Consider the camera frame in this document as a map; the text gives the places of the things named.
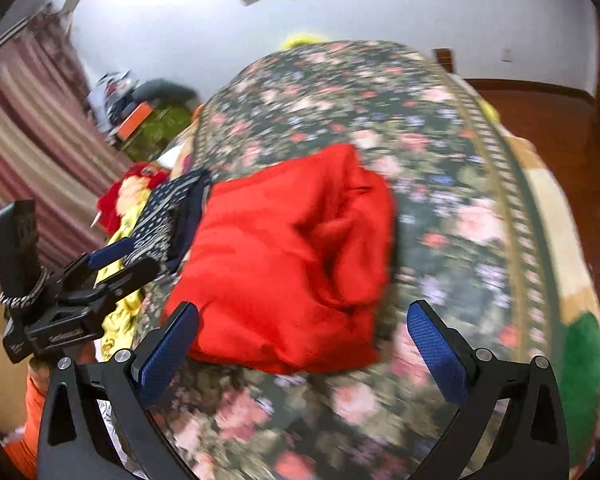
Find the orange sleeved left forearm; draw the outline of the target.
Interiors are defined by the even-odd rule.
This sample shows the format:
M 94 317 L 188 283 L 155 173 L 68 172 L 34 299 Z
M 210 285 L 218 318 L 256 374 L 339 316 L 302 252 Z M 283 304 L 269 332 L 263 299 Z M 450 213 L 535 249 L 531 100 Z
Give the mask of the orange sleeved left forearm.
M 38 478 L 38 437 L 47 389 L 48 386 L 43 386 L 35 374 L 28 373 L 24 400 L 27 419 L 23 426 L 23 434 L 19 439 L 4 446 L 4 451 L 12 463 L 27 479 Z

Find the left hand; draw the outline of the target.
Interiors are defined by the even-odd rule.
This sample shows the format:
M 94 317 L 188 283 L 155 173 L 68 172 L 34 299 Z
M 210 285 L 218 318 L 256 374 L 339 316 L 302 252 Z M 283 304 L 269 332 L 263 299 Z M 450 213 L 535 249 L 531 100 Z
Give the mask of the left hand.
M 66 356 L 76 361 L 78 364 L 90 364 L 96 362 L 95 346 L 91 341 L 87 341 L 81 347 L 72 347 L 66 351 Z M 28 363 L 28 375 L 38 390 L 46 390 L 50 384 L 50 374 L 56 366 L 58 358 L 52 356 L 43 356 L 42 358 L 32 358 Z

